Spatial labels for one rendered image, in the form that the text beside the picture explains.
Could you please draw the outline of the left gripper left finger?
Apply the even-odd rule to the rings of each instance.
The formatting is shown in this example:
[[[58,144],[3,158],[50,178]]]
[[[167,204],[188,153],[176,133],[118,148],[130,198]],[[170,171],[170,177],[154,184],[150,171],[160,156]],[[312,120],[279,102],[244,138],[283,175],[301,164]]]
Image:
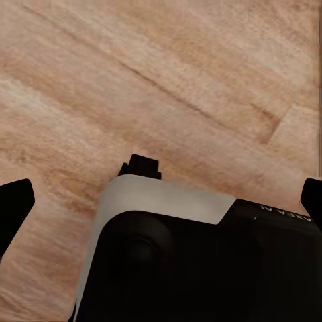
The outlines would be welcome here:
[[[35,204],[30,179],[0,186],[0,258]]]

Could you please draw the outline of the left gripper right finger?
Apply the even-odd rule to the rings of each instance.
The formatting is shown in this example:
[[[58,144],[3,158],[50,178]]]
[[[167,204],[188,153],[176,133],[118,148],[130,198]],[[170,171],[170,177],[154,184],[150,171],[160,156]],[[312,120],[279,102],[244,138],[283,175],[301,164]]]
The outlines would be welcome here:
[[[301,203],[322,233],[322,181],[306,179]]]

